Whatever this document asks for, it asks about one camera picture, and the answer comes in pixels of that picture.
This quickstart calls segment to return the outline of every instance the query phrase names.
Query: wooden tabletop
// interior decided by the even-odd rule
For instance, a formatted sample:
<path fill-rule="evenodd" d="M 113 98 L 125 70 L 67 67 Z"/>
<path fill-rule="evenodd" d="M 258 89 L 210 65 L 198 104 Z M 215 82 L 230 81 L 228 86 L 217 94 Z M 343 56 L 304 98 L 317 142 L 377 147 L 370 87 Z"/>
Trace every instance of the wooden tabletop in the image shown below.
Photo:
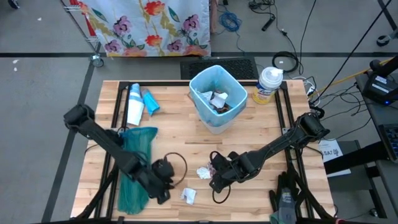
<path fill-rule="evenodd" d="M 309 111 L 304 85 L 299 80 L 289 80 L 287 84 L 292 110 L 296 118 Z M 103 128 L 111 126 L 118 85 L 118 81 L 104 81 L 103 83 L 96 108 L 96 122 Z M 211 188 L 208 185 L 210 180 L 199 179 L 196 170 L 201 166 L 206 166 L 211 151 L 217 150 L 224 156 L 231 151 L 240 154 L 259 149 L 279 137 L 280 126 L 275 101 L 271 101 L 267 105 L 255 103 L 252 100 L 254 87 L 246 86 L 248 91 L 246 109 L 234 120 L 232 127 L 222 134 L 214 135 L 207 130 L 196 115 L 195 107 L 188 97 L 188 86 L 149 86 L 147 88 L 160 105 L 160 111 L 152 117 L 144 110 L 140 123 L 140 126 L 159 128 L 153 141 L 152 160 L 155 161 L 168 152 L 178 152 L 187 160 L 188 173 L 185 180 L 176 189 L 170 191 L 170 200 L 163 205 L 158 205 L 156 199 L 152 199 L 138 215 L 127 215 L 117 210 L 118 186 L 113 218 L 117 219 L 122 215 L 126 217 L 126 220 L 268 221 L 269 215 L 272 213 L 268 191 L 277 188 L 275 181 L 277 176 L 286 171 L 284 151 L 268 159 L 261 173 L 255 179 L 242 184 L 232 184 L 229 199 L 221 205 L 212 200 Z M 285 122 L 289 125 L 282 95 L 281 98 L 282 109 L 285 111 Z M 95 142 L 89 141 L 88 147 L 94 144 Z M 318 149 L 316 143 L 310 145 Z M 98 190 L 104 157 L 105 151 L 100 147 L 94 147 L 87 152 L 71 217 L 82 212 Z M 335 209 L 321 155 L 311 150 L 304 150 L 302 157 L 309 189 L 326 211 L 333 215 Z M 184 172 L 181 158 L 170 156 L 168 160 L 176 172 L 174 179 L 179 180 Z M 193 205 L 180 199 L 181 191 L 185 187 L 197 191 Z M 216 195 L 216 199 L 224 199 L 226 192 L 227 190 L 224 190 L 221 194 Z M 105 196 L 102 216 L 105 214 L 107 204 L 108 198 Z"/>

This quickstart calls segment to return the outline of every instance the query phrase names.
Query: gray floor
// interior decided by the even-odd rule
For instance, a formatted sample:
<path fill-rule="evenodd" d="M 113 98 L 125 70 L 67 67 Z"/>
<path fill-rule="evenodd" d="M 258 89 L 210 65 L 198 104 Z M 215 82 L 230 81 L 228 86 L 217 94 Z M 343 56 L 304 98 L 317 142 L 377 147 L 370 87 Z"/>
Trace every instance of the gray floor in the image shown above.
<path fill-rule="evenodd" d="M 239 46 L 247 52 L 277 52 L 292 50 L 286 39 L 273 24 L 267 32 L 261 27 L 267 16 L 251 12 L 248 1 L 229 0 L 228 9 L 243 20 L 239 34 Z M 19 0 L 22 8 L 12 10 L 6 1 L 0 2 L 0 52 L 90 52 L 70 18 L 63 12 L 58 1 Z M 305 20 L 312 1 L 278 1 L 279 27 L 299 48 Z M 398 21 L 398 2 L 389 6 L 393 18 Z M 376 17 L 380 7 L 376 0 L 326 1 L 319 0 L 309 22 L 303 41 L 303 52 L 350 52 L 367 27 Z M 76 13 L 80 22 L 81 15 Z M 357 52 L 398 52 L 398 42 L 379 48 L 375 40 L 388 34 L 391 27 L 382 16 L 370 31 Z M 239 52 L 234 33 L 213 35 L 214 52 Z M 33 223 L 41 221 L 49 197 L 53 178 L 67 138 L 62 115 L 73 106 L 79 97 L 88 68 L 88 59 L 82 58 L 0 58 L 2 75 L 0 93 L 4 131 L 0 134 L 0 222 Z M 86 103 L 95 108 L 103 80 L 165 80 L 179 79 L 179 63 L 194 58 L 104 58 L 105 66 L 96 68 L 91 79 Z M 306 77 L 313 75 L 318 86 L 325 86 L 339 69 L 344 57 L 304 57 Z M 339 78 L 346 77 L 368 66 L 375 58 L 351 58 Z M 270 66 L 271 58 L 257 57 L 256 62 Z M 334 86 L 327 93 L 345 89 L 353 80 Z M 336 99 L 326 106 L 326 115 L 347 110 L 353 105 Z M 335 138 L 356 127 L 369 118 L 368 112 L 351 116 L 339 116 L 339 126 L 331 120 L 323 124 L 331 129 L 329 138 Z M 358 139 L 362 146 L 378 140 L 373 124 L 349 134 L 342 140 Z M 66 220 L 70 216 L 74 195 L 83 162 L 87 140 L 77 136 L 70 154 L 53 220 Z M 386 203 L 388 220 L 364 215 L 354 220 L 376 223 L 397 223 L 396 215 L 389 204 L 381 181 L 377 185 Z M 373 208 L 367 192 L 333 192 L 339 208 L 339 217 L 349 218 Z"/>

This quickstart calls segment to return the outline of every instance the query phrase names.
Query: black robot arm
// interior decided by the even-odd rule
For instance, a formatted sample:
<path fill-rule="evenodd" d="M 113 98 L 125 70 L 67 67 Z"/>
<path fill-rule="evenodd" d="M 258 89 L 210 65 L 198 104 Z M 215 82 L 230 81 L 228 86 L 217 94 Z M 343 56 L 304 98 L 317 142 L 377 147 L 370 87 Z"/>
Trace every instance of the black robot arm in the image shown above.
<path fill-rule="evenodd" d="M 241 155 L 231 152 L 228 155 L 229 159 L 214 151 L 210 154 L 210 161 L 216 173 L 213 175 L 210 187 L 220 193 L 223 188 L 235 181 L 242 183 L 250 180 L 260 173 L 268 158 L 288 147 L 304 147 L 309 142 L 323 138 L 329 132 L 321 125 L 315 114 L 305 113 L 297 118 L 294 126 L 285 134 L 259 150 L 244 152 Z"/>
<path fill-rule="evenodd" d="M 86 105 L 76 105 L 63 117 L 68 129 L 91 138 L 110 153 L 117 167 L 132 180 L 138 181 L 150 198 L 157 198 L 159 204 L 170 198 L 171 177 L 174 175 L 171 163 L 159 159 L 149 167 L 142 162 L 140 155 L 123 151 L 121 148 L 123 140 L 120 141 L 116 132 L 104 130 L 96 124 L 94 111 Z"/>

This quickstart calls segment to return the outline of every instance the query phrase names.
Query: light blue trash bin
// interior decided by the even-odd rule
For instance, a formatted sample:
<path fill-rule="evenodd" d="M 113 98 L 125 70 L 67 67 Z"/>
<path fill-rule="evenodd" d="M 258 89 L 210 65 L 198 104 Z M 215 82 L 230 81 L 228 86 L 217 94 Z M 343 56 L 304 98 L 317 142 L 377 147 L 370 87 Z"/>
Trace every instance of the light blue trash bin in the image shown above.
<path fill-rule="evenodd" d="M 200 119 L 213 134 L 222 133 L 229 128 L 233 119 L 246 107 L 247 91 L 219 65 L 200 72 L 190 81 L 189 88 Z M 229 111 L 218 114 L 201 94 L 215 90 L 228 94 L 225 103 L 230 105 Z"/>

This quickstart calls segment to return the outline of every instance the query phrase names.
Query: floral fabric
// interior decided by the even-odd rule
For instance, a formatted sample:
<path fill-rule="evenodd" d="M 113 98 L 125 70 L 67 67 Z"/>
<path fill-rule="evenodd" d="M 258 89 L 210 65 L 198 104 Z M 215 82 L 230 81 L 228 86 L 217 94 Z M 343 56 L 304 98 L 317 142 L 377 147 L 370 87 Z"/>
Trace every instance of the floral fabric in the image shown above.
<path fill-rule="evenodd" d="M 210 56 L 209 0 L 80 0 L 109 57 Z"/>

